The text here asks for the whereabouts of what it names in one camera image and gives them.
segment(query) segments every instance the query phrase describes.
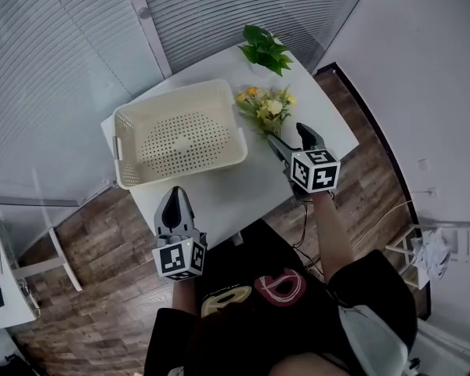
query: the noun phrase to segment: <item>plant pot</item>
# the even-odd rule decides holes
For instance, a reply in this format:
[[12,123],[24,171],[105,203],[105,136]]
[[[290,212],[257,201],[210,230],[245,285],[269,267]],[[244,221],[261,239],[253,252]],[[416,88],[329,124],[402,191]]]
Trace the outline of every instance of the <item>plant pot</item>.
[[250,63],[250,64],[251,64],[251,71],[256,77],[269,78],[273,74],[273,71],[262,66],[261,64],[253,64],[253,63]]

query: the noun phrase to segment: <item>plastic basket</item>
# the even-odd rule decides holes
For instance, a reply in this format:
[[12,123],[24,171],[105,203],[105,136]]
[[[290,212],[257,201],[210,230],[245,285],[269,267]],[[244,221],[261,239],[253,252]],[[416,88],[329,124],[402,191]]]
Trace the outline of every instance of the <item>plastic basket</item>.
[[114,112],[118,184],[157,183],[240,163],[248,150],[226,81],[207,81]]

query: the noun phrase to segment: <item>white cable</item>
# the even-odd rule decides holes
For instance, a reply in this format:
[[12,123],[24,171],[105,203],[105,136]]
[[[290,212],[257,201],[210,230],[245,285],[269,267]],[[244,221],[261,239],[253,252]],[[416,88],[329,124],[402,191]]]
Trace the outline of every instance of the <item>white cable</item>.
[[374,224],[374,226],[372,226],[371,229],[370,229],[369,231],[367,231],[367,232],[363,235],[363,237],[360,238],[353,246],[355,247],[356,245],[360,244],[360,243],[363,241],[363,239],[364,239],[365,237],[367,237],[367,235],[368,235],[372,230],[374,230],[374,229],[378,226],[378,224],[379,224],[386,216],[388,216],[390,213],[392,213],[395,209],[400,208],[401,206],[404,206],[405,204],[408,204],[409,202],[412,202],[412,201],[413,201],[413,200],[410,199],[409,201],[405,201],[403,204],[398,204],[398,205],[395,206],[394,208],[391,208],[391,209],[390,209],[387,213],[385,213],[385,215],[384,215],[383,217],[381,217],[381,218],[379,219],[379,221],[378,221],[376,224]]

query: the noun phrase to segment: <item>perforated basket bottom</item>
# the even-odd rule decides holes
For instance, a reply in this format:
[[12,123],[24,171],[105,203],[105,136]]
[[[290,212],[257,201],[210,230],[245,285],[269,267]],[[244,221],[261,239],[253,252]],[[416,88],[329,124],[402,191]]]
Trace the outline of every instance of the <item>perforated basket bottom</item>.
[[138,146],[138,161],[156,176],[181,175],[215,165],[231,139],[228,128],[193,112],[159,121]]

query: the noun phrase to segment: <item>table top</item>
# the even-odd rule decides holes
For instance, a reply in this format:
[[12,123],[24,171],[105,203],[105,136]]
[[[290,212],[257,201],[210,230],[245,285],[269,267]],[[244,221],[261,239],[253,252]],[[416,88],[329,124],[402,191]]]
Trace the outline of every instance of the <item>table top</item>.
[[[293,147],[301,146],[296,122],[302,122],[318,132],[338,159],[343,158],[359,143],[338,110],[324,91],[289,52],[293,60],[291,70],[283,70],[283,77],[273,74],[259,78],[249,67],[249,62],[236,47],[225,49],[191,67],[172,75],[137,99],[146,99],[180,86],[192,85],[212,79],[225,79],[233,93],[243,92],[249,86],[284,89],[297,99],[281,130],[282,139]],[[162,197],[173,187],[181,186],[190,199],[195,214],[195,226],[207,233],[208,246],[223,242],[255,220],[270,212],[292,196],[291,188],[268,144],[257,136],[236,112],[237,123],[244,130],[248,156],[240,164],[193,175],[178,177],[152,185],[130,189],[146,223],[154,232],[154,213]],[[114,120],[110,116],[102,124],[108,146],[113,150],[111,137]]]
[[5,237],[6,236],[4,236],[3,232],[0,230],[0,259],[2,260],[0,288],[2,289],[5,303],[5,305],[0,308],[0,329],[31,322],[37,318],[31,310],[10,268],[3,245],[3,238]]

